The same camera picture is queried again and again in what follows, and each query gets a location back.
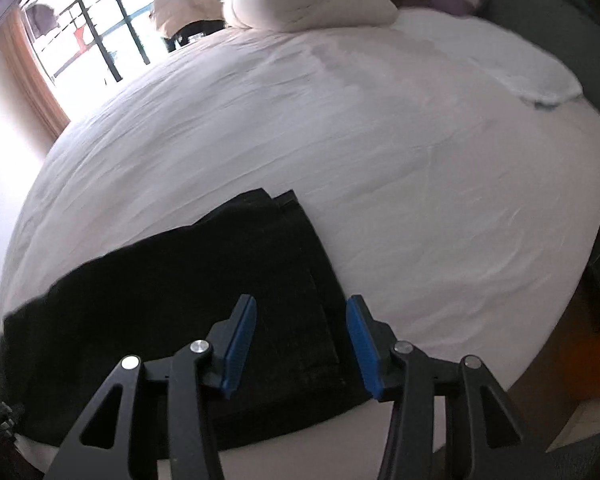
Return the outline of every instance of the bed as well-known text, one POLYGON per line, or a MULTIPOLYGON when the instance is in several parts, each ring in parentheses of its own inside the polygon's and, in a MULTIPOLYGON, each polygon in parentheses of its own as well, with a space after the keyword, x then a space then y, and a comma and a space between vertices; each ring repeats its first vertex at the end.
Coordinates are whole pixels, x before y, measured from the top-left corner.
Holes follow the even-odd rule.
MULTIPOLYGON (((432 356, 480 355, 510 387, 600 226, 600 28, 581 0, 490 0, 485 18, 584 87, 548 108, 416 38, 405 12, 382 28, 225 30, 72 123, 14 230, 0 319, 81 263, 240 192, 293 189, 347 295, 432 356)), ((369 403, 229 450, 226 476, 372 478, 389 414, 369 403)), ((51 449, 21 446, 46 468, 51 449)))

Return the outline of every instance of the brown curtain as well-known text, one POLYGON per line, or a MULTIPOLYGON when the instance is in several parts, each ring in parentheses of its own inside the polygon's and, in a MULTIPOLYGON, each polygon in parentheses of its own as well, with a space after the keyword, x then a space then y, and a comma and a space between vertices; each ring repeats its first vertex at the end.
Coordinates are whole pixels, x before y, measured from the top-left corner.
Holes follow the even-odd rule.
POLYGON ((19 8, 10 10, 0 27, 0 50, 31 109, 46 126, 49 136, 56 140, 69 124, 69 117, 33 52, 19 8))

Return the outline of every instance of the beige shirt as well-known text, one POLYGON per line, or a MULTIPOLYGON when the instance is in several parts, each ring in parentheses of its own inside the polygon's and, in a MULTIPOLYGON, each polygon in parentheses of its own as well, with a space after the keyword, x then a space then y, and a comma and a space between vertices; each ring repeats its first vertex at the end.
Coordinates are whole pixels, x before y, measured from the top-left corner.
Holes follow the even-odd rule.
POLYGON ((222 20, 220 0, 154 0, 150 19, 164 38, 199 20, 222 20))

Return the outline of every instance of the orange object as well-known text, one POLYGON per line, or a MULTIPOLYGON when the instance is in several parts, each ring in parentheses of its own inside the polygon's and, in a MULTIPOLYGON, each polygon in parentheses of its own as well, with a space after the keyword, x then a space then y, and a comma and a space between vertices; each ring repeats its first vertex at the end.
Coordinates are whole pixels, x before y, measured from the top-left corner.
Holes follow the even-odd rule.
POLYGON ((573 399, 600 397, 600 334, 564 348, 562 366, 564 382, 573 399))

